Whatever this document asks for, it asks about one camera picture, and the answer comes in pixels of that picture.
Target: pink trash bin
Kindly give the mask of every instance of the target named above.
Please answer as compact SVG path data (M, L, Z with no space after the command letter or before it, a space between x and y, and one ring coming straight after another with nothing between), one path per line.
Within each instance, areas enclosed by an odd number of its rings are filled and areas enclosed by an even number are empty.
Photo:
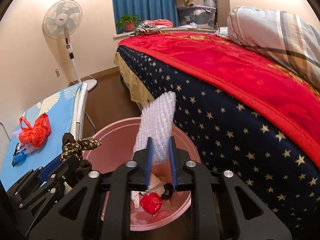
M93 138L100 140L102 145L94 150L84 151L84 159L89 160L92 163L92 169L100 173L114 171L121 164L131 160L139 125L140 117L132 117L119 120L101 129ZM191 160L198 163L201 162L196 147L183 131L173 125L172 135L174 136L177 148L188 151ZM153 166L152 172L158 177L165 177L167 182L171 181L169 163ZM146 217L145 220L142 218L143 224L134 224L131 220L130 230L153 230L171 223L190 207L191 194L189 191L174 192L170 203L171 206L166 215L162 215L160 210L154 218Z

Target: beige bed skirt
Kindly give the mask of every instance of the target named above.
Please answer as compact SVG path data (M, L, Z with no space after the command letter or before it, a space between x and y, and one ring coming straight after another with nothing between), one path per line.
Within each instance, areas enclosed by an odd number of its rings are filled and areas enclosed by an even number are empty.
M140 79L132 72L132 70L130 70L119 52L116 52L115 54L114 64L119 67L124 82L128 85L130 90L130 96L133 102L145 107L155 100Z

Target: metal screw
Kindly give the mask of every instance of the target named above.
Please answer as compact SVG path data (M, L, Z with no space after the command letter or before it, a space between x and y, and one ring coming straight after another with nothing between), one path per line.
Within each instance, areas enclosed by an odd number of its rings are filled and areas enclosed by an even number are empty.
M226 176L227 178L231 178L233 176L233 172L226 170L223 172L223 175Z
M128 168L134 168L135 166L137 166L137 163L135 161L128 161L125 166L127 166Z
M192 167L196 166L196 162L195 162L195 161L187 161L187 162L186 162L186 165L187 165L188 167L192 168Z
M90 178L94 179L94 178L99 177L100 173L98 171L90 171L88 175Z

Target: ironing board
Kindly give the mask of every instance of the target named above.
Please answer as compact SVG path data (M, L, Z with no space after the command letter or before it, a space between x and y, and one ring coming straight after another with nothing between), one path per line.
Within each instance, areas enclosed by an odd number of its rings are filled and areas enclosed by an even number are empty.
M87 95L87 84L76 84L44 99L23 113L23 116L30 123L33 123L45 108L49 116L52 133L43 147L29 154L23 164L15 167L12 166L11 162L18 139L16 137L11 138L0 173L5 190L8 190L15 181L30 169L45 166L57 157L61 153L61 140L65 132L70 132L75 139L82 138Z

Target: red blanket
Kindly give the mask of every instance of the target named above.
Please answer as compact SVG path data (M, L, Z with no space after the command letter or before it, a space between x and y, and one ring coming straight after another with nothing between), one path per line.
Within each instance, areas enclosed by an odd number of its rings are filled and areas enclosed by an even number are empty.
M224 90L271 121L320 167L319 93L295 74L211 34L155 34L121 45Z

